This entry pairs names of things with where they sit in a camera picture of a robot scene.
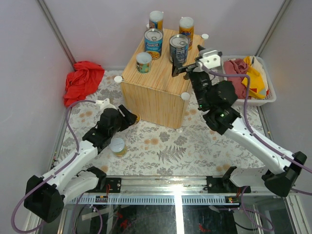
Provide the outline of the fruit can silver bottom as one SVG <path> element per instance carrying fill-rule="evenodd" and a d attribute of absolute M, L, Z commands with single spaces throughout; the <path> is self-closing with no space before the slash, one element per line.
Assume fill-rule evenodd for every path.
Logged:
<path fill-rule="evenodd" d="M 137 125 L 141 121 L 141 116 L 138 114 L 136 117 L 135 125 Z"/>

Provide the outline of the dark blue soup can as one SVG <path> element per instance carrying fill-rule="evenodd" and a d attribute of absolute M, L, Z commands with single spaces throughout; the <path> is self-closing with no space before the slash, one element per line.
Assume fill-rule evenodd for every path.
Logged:
<path fill-rule="evenodd" d="M 173 58 L 184 64 L 187 61 L 189 39 L 183 34 L 176 34 L 170 37 L 170 63 L 173 63 Z"/>

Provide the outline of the tall yellow congee can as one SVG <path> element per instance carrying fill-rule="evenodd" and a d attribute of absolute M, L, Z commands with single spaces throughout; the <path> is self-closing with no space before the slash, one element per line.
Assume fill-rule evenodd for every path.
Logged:
<path fill-rule="evenodd" d="M 194 20 L 191 17 L 182 17 L 179 21 L 179 33 L 189 39 L 188 50 L 191 50 L 194 37 Z"/>

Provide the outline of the small green white-lid can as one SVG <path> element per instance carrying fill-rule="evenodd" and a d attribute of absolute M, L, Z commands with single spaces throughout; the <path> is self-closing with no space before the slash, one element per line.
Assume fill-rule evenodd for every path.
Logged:
<path fill-rule="evenodd" d="M 152 56 L 147 52 L 141 52 L 136 56 L 136 68 L 142 73 L 149 73 L 152 66 Z"/>

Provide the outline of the Progresso chicken noodle can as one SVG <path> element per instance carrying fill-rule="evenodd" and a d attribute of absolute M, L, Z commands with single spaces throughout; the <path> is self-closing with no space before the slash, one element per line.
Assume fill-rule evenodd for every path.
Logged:
<path fill-rule="evenodd" d="M 159 59 L 162 54 L 163 32 L 158 29 L 148 29 L 144 33 L 144 52 L 151 55 L 152 60 Z"/>

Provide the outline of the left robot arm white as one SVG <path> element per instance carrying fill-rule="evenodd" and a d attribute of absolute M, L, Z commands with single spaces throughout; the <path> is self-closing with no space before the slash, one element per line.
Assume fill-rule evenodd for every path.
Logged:
<path fill-rule="evenodd" d="M 80 194 L 104 191 L 106 173 L 95 166 L 85 171 L 82 167 L 109 146 L 116 133 L 136 124 L 138 119 L 123 105 L 105 107 L 96 125 L 82 137 L 76 152 L 41 177 L 34 175 L 27 181 L 24 207 L 51 223 Z"/>

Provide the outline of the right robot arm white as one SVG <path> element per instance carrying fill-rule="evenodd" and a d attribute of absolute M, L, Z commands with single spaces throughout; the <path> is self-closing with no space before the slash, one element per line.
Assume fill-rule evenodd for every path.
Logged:
<path fill-rule="evenodd" d="M 223 189 L 234 192 L 239 187 L 265 187 L 273 194 L 287 197 L 294 191 L 294 184 L 305 167 L 307 156 L 302 152 L 288 151 L 254 129 L 232 105 L 238 99 L 231 81 L 223 80 L 212 84 L 210 76 L 224 77 L 212 69 L 221 65 L 221 52 L 208 50 L 198 45 L 199 57 L 195 63 L 182 65 L 174 52 L 170 53 L 172 76 L 185 73 L 198 103 L 198 109 L 208 127 L 247 149 L 264 163 L 263 168 L 240 169 L 231 167 L 222 180 Z"/>

